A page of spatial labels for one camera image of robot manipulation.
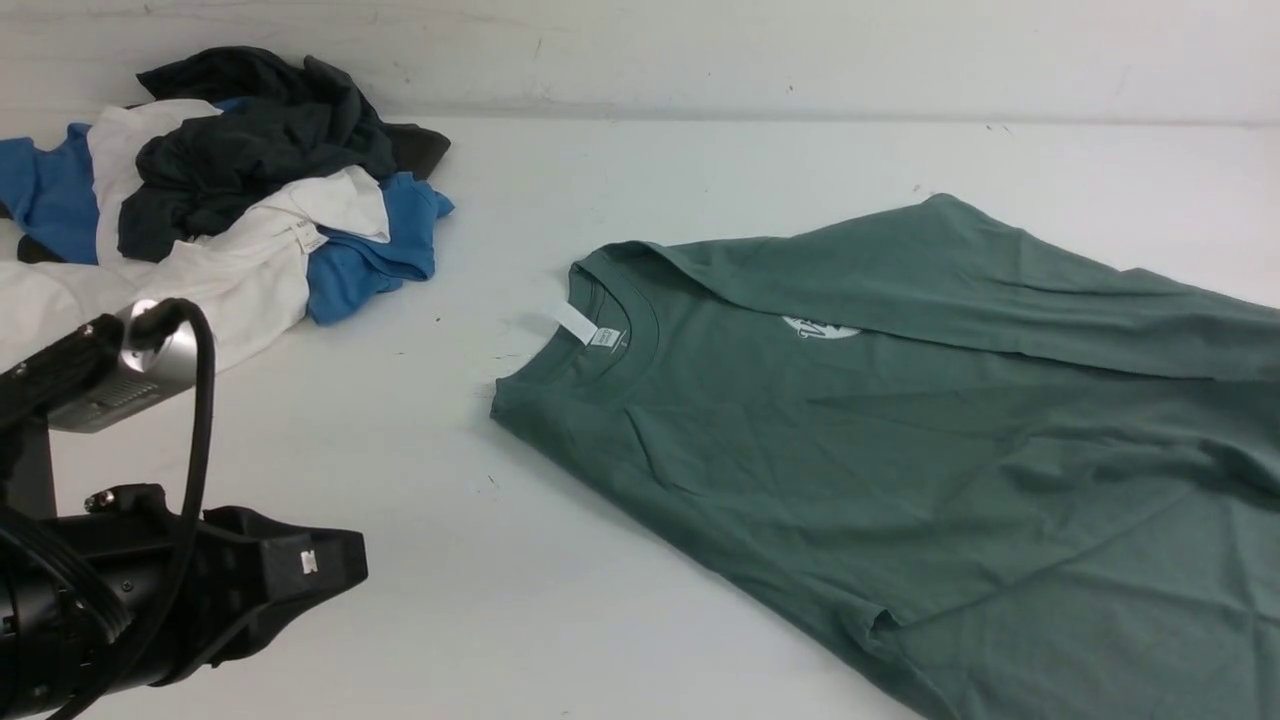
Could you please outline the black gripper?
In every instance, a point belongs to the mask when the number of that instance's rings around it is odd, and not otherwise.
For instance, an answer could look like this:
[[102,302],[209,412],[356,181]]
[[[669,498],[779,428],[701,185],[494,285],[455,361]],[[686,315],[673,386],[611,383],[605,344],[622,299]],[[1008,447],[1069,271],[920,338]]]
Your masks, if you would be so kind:
[[[140,511],[64,518],[50,529],[141,619],[159,597],[173,544]],[[114,691],[166,685],[202,667],[248,659],[307,611],[369,578],[355,530],[298,527],[223,507],[197,525],[195,553],[157,634]],[[55,711],[79,694],[108,650],[68,591],[3,551],[3,716]]]

